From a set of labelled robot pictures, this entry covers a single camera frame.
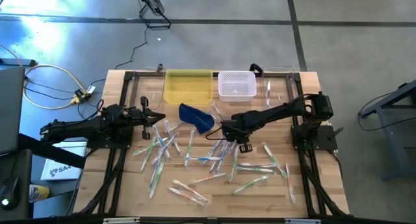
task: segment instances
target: yellow container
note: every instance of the yellow container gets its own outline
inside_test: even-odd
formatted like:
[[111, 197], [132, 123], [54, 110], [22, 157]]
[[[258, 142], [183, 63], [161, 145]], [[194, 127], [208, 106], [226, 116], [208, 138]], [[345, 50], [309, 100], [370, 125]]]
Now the yellow container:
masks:
[[168, 70], [163, 98], [169, 104], [208, 105], [213, 99], [212, 70]]

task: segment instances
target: toothbrush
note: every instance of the toothbrush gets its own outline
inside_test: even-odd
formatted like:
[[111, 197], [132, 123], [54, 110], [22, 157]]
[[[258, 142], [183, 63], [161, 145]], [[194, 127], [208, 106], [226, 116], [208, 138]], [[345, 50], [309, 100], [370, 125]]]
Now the toothbrush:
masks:
[[239, 189], [235, 190], [235, 191], [233, 192], [233, 195], [235, 195], [235, 194], [237, 194], [237, 193], [239, 193], [239, 192], [244, 191], [245, 189], [247, 189], [247, 188], [249, 188], [249, 187], [253, 186], [254, 184], [256, 184], [256, 183], [258, 183], [258, 182], [261, 182], [261, 181], [266, 181], [267, 179], [268, 179], [267, 175], [265, 175], [265, 176], [263, 176], [263, 177], [261, 177], [261, 178], [259, 178], [259, 179], [255, 179], [255, 180], [253, 180], [252, 182], [249, 182], [248, 184], [245, 184], [245, 185], [243, 185], [242, 187], [240, 187]]
[[215, 171], [215, 173], [218, 173], [218, 172], [220, 171], [220, 168], [221, 168], [222, 164], [224, 163], [224, 159], [225, 159], [225, 157], [226, 157], [226, 152], [227, 152], [227, 146], [228, 146], [228, 143], [229, 143], [229, 142], [227, 142], [227, 143], [226, 143], [226, 146], [225, 146], [225, 148], [224, 148], [224, 150], [223, 150], [223, 152], [222, 152], [222, 155], [221, 155], [221, 160], [218, 162], [218, 165], [217, 165], [217, 167], [216, 167], [216, 171]]
[[[166, 120], [166, 121], [164, 122], [164, 125], [165, 125], [165, 127], [166, 127], [166, 130], [167, 130], [167, 131], [168, 131], [168, 133], [169, 133], [169, 136], [170, 136], [170, 137], [174, 137], [174, 132], [171, 130], [171, 128], [170, 128], [170, 124], [169, 124], [168, 120]], [[178, 153], [179, 155], [181, 155], [181, 154], [182, 154], [182, 152], [181, 152], [181, 149], [179, 148], [179, 146], [178, 146], [178, 144], [177, 144], [176, 140], [174, 140], [174, 145], [175, 145], [175, 148], [176, 148], [177, 153]]]
[[202, 206], [202, 207], [205, 207], [205, 204], [204, 204], [204, 203], [202, 203], [201, 201], [199, 201], [199, 200], [197, 200], [197, 199], [195, 199], [195, 198], [193, 198], [193, 197], [190, 197], [189, 195], [187, 195], [187, 194], [185, 194], [185, 193], [183, 193], [183, 192], [180, 192], [180, 191], [176, 190], [175, 188], [168, 188], [168, 189], [169, 189], [171, 192], [173, 192], [173, 193], [175, 193], [175, 194], [177, 194], [177, 195], [180, 195], [181, 197], [183, 197], [183, 198], [185, 198], [185, 199], [191, 200], [191, 201], [193, 201], [193, 202], [197, 203], [198, 205], [200, 205], [200, 206]]
[[236, 142], [233, 142], [233, 143], [231, 144], [231, 147], [228, 149], [228, 154], [229, 154], [229, 155], [233, 152], [234, 146], [236, 146], [236, 145], [237, 145], [237, 143], [236, 143]]
[[[225, 147], [226, 146], [227, 146], [227, 142], [224, 142], [222, 144], [222, 148], [221, 148], [220, 153], [218, 154], [218, 157], [221, 157], [222, 156], [222, 152], [225, 150]], [[211, 168], [209, 168], [209, 173], [212, 173], [214, 171], [215, 165], [216, 165], [216, 161], [214, 161], [213, 164], [212, 164], [212, 166], [211, 166]]]
[[273, 173], [273, 171], [271, 169], [242, 168], [240, 166], [237, 166], [235, 169], [236, 170], [246, 170], [246, 171], [256, 171], [256, 172], [262, 172], [262, 173]]
[[175, 140], [175, 137], [176, 137], [177, 135], [175, 134], [174, 135], [174, 137], [172, 137], [172, 138], [170, 138], [169, 139], [169, 141], [168, 141], [168, 143], [166, 144], [166, 147], [165, 148], [163, 148], [163, 149], [161, 149], [160, 151], [159, 151], [159, 153], [157, 154], [157, 156], [151, 161], [151, 164], [152, 165], [154, 165], [154, 164], [156, 164], [156, 162], [159, 160], [159, 159], [161, 159], [161, 157], [162, 157], [162, 154], [164, 153], [164, 152], [167, 152], [168, 151], [168, 147], [172, 144], [172, 142]]
[[191, 180], [189, 180], [188, 185], [196, 184], [196, 183], [203, 182], [203, 181], [208, 181], [208, 180], [215, 179], [215, 178], [219, 178], [219, 177], [222, 177], [224, 175], [227, 175], [227, 173], [219, 173], [219, 174], [209, 176], [209, 177], [205, 177], [203, 179], [198, 179], [198, 180], [191, 179]]
[[296, 197], [294, 196], [293, 186], [291, 182], [291, 173], [289, 172], [289, 167], [286, 164], [286, 172], [287, 172], [287, 184], [289, 185], [289, 193], [291, 194], [291, 201], [292, 204], [296, 202]]
[[179, 185], [180, 187], [184, 188], [185, 190], [187, 190], [188, 192], [193, 193], [196, 198], [198, 198], [199, 200], [209, 204], [209, 200], [205, 197], [203, 197], [201, 194], [199, 194], [198, 192], [196, 192], [195, 190], [193, 190], [192, 188], [188, 187], [187, 185], [183, 184], [182, 182], [179, 182], [178, 180], [174, 180], [173, 181], [174, 184]]
[[134, 153], [133, 153], [133, 156], [137, 156], [137, 155], [139, 155], [140, 153], [143, 153], [143, 152], [146, 152], [147, 150], [149, 150], [151, 147], [153, 147], [153, 146], [155, 146], [155, 145], [159, 145], [160, 143], [159, 142], [157, 142], [157, 143], [155, 143], [155, 142], [153, 142], [152, 141], [152, 143], [151, 143], [151, 145], [150, 146], [147, 146], [146, 148], [144, 148], [144, 149], [142, 149], [142, 150], [136, 150]]
[[192, 147], [192, 139], [194, 137], [194, 133], [195, 133], [195, 130], [192, 130], [190, 132], [189, 143], [188, 143], [188, 151], [187, 151], [187, 155], [185, 157], [185, 169], [188, 169], [189, 159], [187, 159], [187, 158], [190, 158], [190, 152], [191, 152], [191, 147]]
[[[160, 146], [162, 147], [162, 149], [164, 150], [164, 149], [166, 149], [167, 148], [167, 146], [164, 144], [164, 142], [163, 142], [163, 140], [162, 140], [162, 138], [161, 138], [161, 135], [159, 134], [159, 131], [157, 130], [157, 127], [156, 126], [152, 126], [153, 127], [153, 130], [155, 131], [155, 133], [156, 133], [156, 136], [157, 136], [157, 138], [159, 139], [159, 142], [161, 143], [160, 144]], [[167, 150], [164, 150], [164, 155], [167, 157], [167, 158], [169, 158], [170, 159], [170, 154], [169, 154], [169, 151], [167, 151]]]
[[213, 156], [216, 148], [220, 145], [221, 140], [217, 141], [213, 147], [213, 149], [211, 149], [211, 151], [209, 152], [207, 157]]
[[180, 121], [177, 125], [174, 125], [174, 127], [171, 127], [170, 130], [173, 131], [175, 129], [178, 128], [178, 126], [180, 126], [182, 123], [184, 123], [184, 121]]
[[208, 114], [209, 114], [211, 117], [213, 117], [214, 121], [216, 121], [218, 124], [221, 124], [221, 120], [220, 120], [220, 119], [218, 119], [218, 118], [214, 115], [214, 113], [213, 113], [211, 110], [208, 110]]
[[150, 190], [150, 195], [149, 195], [150, 199], [153, 197], [153, 195], [155, 195], [155, 188], [157, 186], [157, 183], [159, 182], [159, 178], [161, 177], [163, 166], [164, 166], [164, 158], [162, 158], [161, 165], [159, 166], [159, 168], [157, 170], [155, 180], [153, 181], [153, 186], [151, 184], [151, 190]]
[[275, 163], [269, 163], [269, 164], [251, 164], [247, 162], [241, 162], [239, 163], [239, 166], [254, 166], [254, 167], [260, 167], [260, 168], [275, 168]]
[[267, 144], [265, 142], [261, 143], [263, 147], [265, 148], [267, 154], [269, 155], [270, 159], [276, 164], [276, 167], [280, 170], [281, 176], [287, 178], [286, 172], [281, 168], [279, 162], [276, 160], [276, 158], [273, 156], [272, 152], [270, 152], [270, 149], [268, 148]]
[[218, 113], [218, 115], [220, 116], [220, 119], [223, 121], [225, 119], [224, 114], [222, 113], [222, 111], [217, 107], [217, 105], [215, 103], [213, 103], [213, 107], [215, 109], [215, 111]]
[[185, 157], [185, 160], [201, 160], [201, 161], [217, 161], [217, 160], [221, 160], [220, 157], [216, 157], [216, 156], [210, 156], [210, 157], [198, 157], [198, 158], [191, 158], [191, 157]]
[[140, 168], [140, 173], [143, 172], [144, 167], [146, 166], [146, 162], [148, 162], [151, 151], [153, 150], [153, 148], [155, 147], [155, 142], [156, 142], [156, 137], [153, 137], [153, 139], [151, 139], [151, 148], [149, 149], [148, 153], [146, 154], [146, 157], [143, 160], [142, 163], [142, 167]]
[[233, 181], [234, 169], [235, 169], [235, 166], [237, 165], [237, 158], [238, 157], [239, 157], [239, 148], [236, 147], [235, 150], [234, 150], [233, 169], [231, 169], [231, 174], [229, 175], [228, 182], [232, 182]]

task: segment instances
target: yellow cable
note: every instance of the yellow cable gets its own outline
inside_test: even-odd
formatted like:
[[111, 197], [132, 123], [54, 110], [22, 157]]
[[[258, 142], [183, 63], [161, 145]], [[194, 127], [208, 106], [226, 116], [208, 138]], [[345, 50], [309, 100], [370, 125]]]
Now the yellow cable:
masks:
[[[59, 70], [61, 70], [61, 71], [65, 71], [68, 75], [70, 75], [70, 77], [72, 77], [75, 81], [76, 81], [76, 83], [79, 85], [79, 87], [82, 89], [82, 91], [83, 91], [83, 94], [85, 94], [86, 93], [86, 90], [85, 90], [85, 88], [82, 86], [82, 84], [77, 80], [77, 78], [75, 78], [68, 70], [66, 70], [66, 69], [64, 69], [64, 68], [60, 68], [60, 67], [58, 67], [58, 66], [54, 66], [54, 65], [49, 65], [49, 64], [42, 64], [42, 65], [37, 65], [37, 66], [34, 66], [34, 67], [31, 67], [31, 68], [28, 68], [28, 69], [26, 69], [26, 72], [25, 72], [25, 75], [27, 75], [29, 72], [31, 72], [33, 69], [36, 69], [36, 68], [41, 68], [41, 67], [49, 67], [49, 68], [57, 68], [57, 69], [59, 69]], [[44, 108], [44, 109], [47, 109], [47, 110], [59, 110], [59, 109], [62, 109], [62, 108], [66, 108], [66, 107], [68, 107], [68, 106], [70, 106], [70, 105], [72, 105], [72, 104], [75, 104], [77, 101], [76, 101], [76, 99], [77, 99], [77, 97], [74, 97], [74, 99], [72, 99], [67, 105], [64, 105], [64, 106], [58, 106], [58, 107], [47, 107], [47, 106], [41, 106], [41, 105], [38, 105], [38, 104], [36, 104], [36, 103], [34, 103], [32, 100], [30, 100], [28, 97], [27, 97], [27, 95], [26, 95], [26, 89], [25, 89], [25, 87], [26, 87], [26, 85], [27, 85], [27, 82], [23, 85], [23, 96], [26, 98], [26, 100], [28, 100], [28, 102], [30, 102], [30, 103], [32, 103], [34, 106], [37, 106], [37, 107], [40, 107], [40, 108]]]
[[[19, 63], [19, 65], [21, 66], [21, 67], [23, 67], [23, 65], [21, 64], [21, 62], [20, 62], [20, 59], [12, 52], [12, 51], [10, 51], [9, 49], [7, 49], [5, 46], [3, 46], [3, 45], [0, 45], [0, 47], [2, 47], [2, 48], [4, 48], [4, 49], [6, 49], [11, 55], [13, 55], [14, 56], [14, 58], [18, 61], [18, 63]], [[59, 70], [61, 70], [61, 71], [65, 71], [68, 75], [70, 75], [70, 77], [72, 77], [75, 81], [76, 81], [76, 83], [79, 85], [79, 87], [83, 90], [83, 96], [85, 96], [85, 94], [86, 94], [86, 90], [85, 90], [85, 88], [81, 85], [81, 83], [77, 80], [77, 78], [75, 78], [68, 70], [66, 70], [66, 69], [64, 69], [64, 68], [60, 68], [60, 67], [58, 67], [58, 66], [54, 66], [54, 65], [49, 65], [49, 64], [43, 64], [43, 65], [37, 65], [37, 66], [34, 66], [34, 67], [31, 67], [31, 68], [28, 68], [28, 69], [26, 69], [26, 71], [25, 71], [25, 75], [27, 75], [29, 72], [31, 72], [33, 69], [36, 69], [36, 68], [41, 68], [41, 67], [50, 67], [50, 68], [57, 68], [57, 69], [59, 69]], [[74, 95], [74, 98], [67, 104], [67, 105], [64, 105], [64, 106], [58, 106], [58, 107], [47, 107], [47, 106], [41, 106], [41, 105], [38, 105], [38, 104], [36, 104], [36, 103], [34, 103], [32, 100], [30, 100], [28, 97], [27, 97], [27, 95], [26, 95], [26, 85], [27, 85], [27, 82], [23, 85], [23, 96], [26, 98], [26, 100], [28, 100], [28, 102], [30, 102], [30, 103], [32, 103], [34, 106], [37, 106], [37, 107], [40, 107], [40, 108], [44, 108], [44, 109], [47, 109], [47, 110], [59, 110], [59, 109], [61, 109], [61, 108], [66, 108], [66, 107], [68, 107], [68, 106], [70, 106], [70, 105], [72, 105], [72, 104], [76, 104], [76, 103], [78, 103], [79, 102], [79, 98], [76, 96], [76, 95]]]

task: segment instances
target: black base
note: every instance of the black base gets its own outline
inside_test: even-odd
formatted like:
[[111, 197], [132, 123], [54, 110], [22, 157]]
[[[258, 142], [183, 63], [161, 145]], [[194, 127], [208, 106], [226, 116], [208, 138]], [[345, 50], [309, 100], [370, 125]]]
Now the black base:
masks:
[[318, 128], [318, 136], [310, 140], [311, 145], [304, 146], [304, 139], [299, 137], [301, 126], [292, 126], [292, 142], [296, 150], [311, 150], [311, 145], [314, 150], [336, 150], [338, 149], [337, 141], [335, 140], [335, 133], [332, 126], [320, 126]]
[[131, 137], [133, 137], [133, 129], [134, 127], [124, 129], [123, 138], [117, 140], [102, 136], [97, 136], [96, 138], [89, 137], [87, 147], [91, 149], [129, 149]]

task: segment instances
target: blue cloth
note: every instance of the blue cloth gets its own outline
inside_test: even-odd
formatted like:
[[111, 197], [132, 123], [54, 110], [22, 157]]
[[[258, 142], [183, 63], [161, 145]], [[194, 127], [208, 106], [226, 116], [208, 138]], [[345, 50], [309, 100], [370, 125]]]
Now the blue cloth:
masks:
[[195, 125], [200, 134], [214, 127], [214, 119], [211, 115], [183, 103], [179, 106], [179, 118], [185, 123]]

